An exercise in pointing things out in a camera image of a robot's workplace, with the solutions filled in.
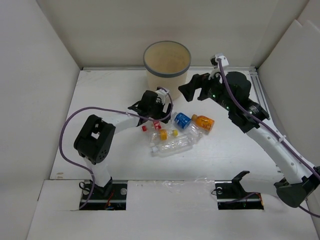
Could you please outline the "clear bottle red label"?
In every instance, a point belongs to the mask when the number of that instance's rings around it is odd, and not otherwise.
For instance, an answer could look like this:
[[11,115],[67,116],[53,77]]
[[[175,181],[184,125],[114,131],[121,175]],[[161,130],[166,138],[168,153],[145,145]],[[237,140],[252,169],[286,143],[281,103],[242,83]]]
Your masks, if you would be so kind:
[[146,121],[141,129],[143,132],[153,132],[162,129],[161,123],[159,121]]

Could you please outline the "clear bottle yellow cap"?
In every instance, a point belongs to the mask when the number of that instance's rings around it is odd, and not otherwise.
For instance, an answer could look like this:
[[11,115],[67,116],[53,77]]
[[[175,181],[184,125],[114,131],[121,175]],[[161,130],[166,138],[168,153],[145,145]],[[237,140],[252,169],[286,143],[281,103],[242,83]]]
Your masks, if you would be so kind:
[[151,131],[149,135],[149,142],[151,146],[155,146],[160,142],[171,140],[177,137],[179,134],[178,130],[176,129],[158,129],[155,131]]

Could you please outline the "orange juice bottle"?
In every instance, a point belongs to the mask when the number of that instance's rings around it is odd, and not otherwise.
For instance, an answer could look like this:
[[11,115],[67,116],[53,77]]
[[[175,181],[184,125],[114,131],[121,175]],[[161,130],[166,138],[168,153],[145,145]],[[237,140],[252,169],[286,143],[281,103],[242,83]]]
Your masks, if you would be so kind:
[[196,115],[193,114],[191,117],[193,123],[204,131],[205,134],[209,134],[215,124],[215,121],[207,116],[204,115]]

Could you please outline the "clear bottle large blue label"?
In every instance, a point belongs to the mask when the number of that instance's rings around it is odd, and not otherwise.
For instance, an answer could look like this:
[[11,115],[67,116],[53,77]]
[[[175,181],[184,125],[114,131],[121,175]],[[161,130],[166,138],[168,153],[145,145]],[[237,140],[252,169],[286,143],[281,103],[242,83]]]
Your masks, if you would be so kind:
[[190,135],[194,143],[198,143],[203,137],[203,131],[184,113],[174,112],[171,121],[183,134]]

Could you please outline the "clear bottle white cap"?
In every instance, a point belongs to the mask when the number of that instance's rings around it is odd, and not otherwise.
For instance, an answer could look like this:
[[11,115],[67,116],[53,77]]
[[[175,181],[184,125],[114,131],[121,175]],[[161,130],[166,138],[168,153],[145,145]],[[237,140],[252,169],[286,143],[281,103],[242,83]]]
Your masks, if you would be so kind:
[[195,139],[190,134],[180,135],[161,142],[151,148],[152,156],[168,157],[190,150]]

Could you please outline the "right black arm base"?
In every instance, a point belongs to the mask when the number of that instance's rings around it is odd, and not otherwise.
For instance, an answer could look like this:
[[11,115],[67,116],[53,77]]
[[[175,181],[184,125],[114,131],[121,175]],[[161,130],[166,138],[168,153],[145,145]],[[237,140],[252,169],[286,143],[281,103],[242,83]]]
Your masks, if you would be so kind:
[[218,210],[264,210],[259,192],[247,192],[241,180],[250,171],[242,171],[231,180],[215,180],[211,195],[216,196]]

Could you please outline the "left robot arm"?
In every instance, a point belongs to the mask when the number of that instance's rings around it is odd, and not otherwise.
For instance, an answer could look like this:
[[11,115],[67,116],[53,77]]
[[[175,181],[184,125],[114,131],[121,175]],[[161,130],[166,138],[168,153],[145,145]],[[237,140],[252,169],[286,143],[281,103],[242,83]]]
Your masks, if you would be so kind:
[[128,107],[130,112],[117,113],[103,120],[94,114],[90,115],[75,139],[73,147],[84,158],[87,167],[93,172],[93,192],[100,198],[107,198],[112,191],[113,180],[107,170],[105,158],[109,154],[115,134],[129,128],[139,127],[149,119],[168,122],[172,104],[164,112],[168,90],[158,88],[147,90],[141,100]]

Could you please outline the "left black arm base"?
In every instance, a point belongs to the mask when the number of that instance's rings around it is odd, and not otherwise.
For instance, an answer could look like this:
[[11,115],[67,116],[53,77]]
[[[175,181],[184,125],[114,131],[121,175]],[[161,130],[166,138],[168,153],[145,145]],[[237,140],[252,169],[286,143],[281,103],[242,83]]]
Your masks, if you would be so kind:
[[81,189],[79,209],[81,211],[125,211],[127,206],[127,181],[115,181],[104,195],[103,190],[94,188],[89,197],[92,181],[79,183]]

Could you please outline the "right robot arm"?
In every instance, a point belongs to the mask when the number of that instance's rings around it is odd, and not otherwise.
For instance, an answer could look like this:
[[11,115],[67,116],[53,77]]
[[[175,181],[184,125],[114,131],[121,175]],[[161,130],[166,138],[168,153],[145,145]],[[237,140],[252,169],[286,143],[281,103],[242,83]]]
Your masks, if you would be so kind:
[[193,100],[197,89],[199,101],[211,99],[227,110],[231,122],[253,139],[280,169],[283,179],[268,187],[267,193],[278,196],[289,207],[299,208],[320,185],[320,168],[302,159],[284,135],[265,123],[270,116],[249,98],[251,83],[246,76],[237,71],[195,74],[189,83],[178,87],[187,102]]

